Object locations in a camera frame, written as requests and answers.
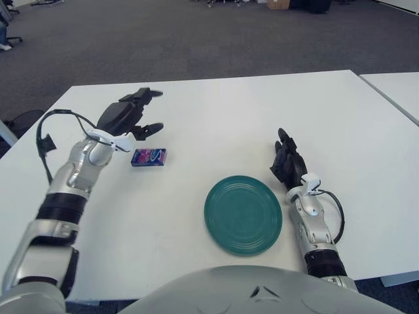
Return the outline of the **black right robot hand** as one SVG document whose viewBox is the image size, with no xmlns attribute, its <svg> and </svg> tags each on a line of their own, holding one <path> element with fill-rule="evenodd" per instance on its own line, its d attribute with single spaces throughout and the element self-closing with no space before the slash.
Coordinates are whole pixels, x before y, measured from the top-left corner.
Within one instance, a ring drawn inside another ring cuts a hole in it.
<svg viewBox="0 0 419 314">
<path fill-rule="evenodd" d="M 287 190 L 291 190 L 302 185 L 301 177 L 308 171 L 293 138 L 283 128 L 278 130 L 278 137 L 279 140 L 274 144 L 276 155 L 270 170 Z"/>
</svg>

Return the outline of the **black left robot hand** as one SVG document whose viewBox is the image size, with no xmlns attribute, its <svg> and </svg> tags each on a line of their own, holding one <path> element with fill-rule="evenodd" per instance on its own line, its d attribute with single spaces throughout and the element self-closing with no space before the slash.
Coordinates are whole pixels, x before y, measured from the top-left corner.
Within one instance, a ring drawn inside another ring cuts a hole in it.
<svg viewBox="0 0 419 314">
<path fill-rule="evenodd" d="M 143 116 L 144 106 L 150 104 L 153 98 L 162 95 L 161 91 L 140 88 L 135 93 L 120 98 L 106 108 L 100 116 L 96 128 L 113 136 L 132 133 L 136 141 L 144 141 L 164 127 L 161 122 L 144 127 L 137 124 Z"/>
</svg>

